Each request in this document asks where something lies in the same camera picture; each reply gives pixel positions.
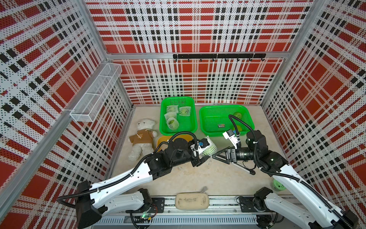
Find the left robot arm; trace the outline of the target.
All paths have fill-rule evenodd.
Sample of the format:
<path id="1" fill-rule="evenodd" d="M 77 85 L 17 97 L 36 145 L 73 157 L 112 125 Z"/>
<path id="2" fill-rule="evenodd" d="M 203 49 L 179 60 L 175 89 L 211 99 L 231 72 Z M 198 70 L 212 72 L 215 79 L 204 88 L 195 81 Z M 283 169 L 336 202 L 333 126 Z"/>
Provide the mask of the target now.
<path id="1" fill-rule="evenodd" d="M 157 148 L 143 156 L 133 169 L 99 183 L 84 181 L 78 185 L 76 193 L 59 196 L 56 201 L 76 210 L 79 229 L 87 228 L 114 212 L 146 211 L 153 202 L 148 190 L 139 189 L 127 195 L 125 192 L 163 177 L 172 168 L 187 162 L 193 167 L 200 166 L 203 163 L 200 154 L 209 144 L 207 139 L 199 140 L 191 132 L 179 132 L 161 143 L 167 146 L 166 149 Z"/>

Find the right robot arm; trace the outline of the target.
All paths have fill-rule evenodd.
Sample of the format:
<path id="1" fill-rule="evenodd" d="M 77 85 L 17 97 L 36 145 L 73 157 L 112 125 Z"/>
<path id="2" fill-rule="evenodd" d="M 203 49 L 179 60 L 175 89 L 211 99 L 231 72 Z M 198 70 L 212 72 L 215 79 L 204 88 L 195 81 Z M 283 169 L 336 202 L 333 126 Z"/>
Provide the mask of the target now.
<path id="1" fill-rule="evenodd" d="M 350 210 L 342 210 L 322 196 L 306 182 L 277 152 L 269 150 L 265 136 L 250 125 L 230 114 L 234 130 L 224 132 L 233 146 L 213 154 L 213 158 L 226 164 L 253 161 L 255 168 L 273 177 L 304 206 L 284 200 L 271 189 L 263 187 L 254 194 L 256 211 L 274 211 L 302 229 L 354 229 L 358 217 Z"/>

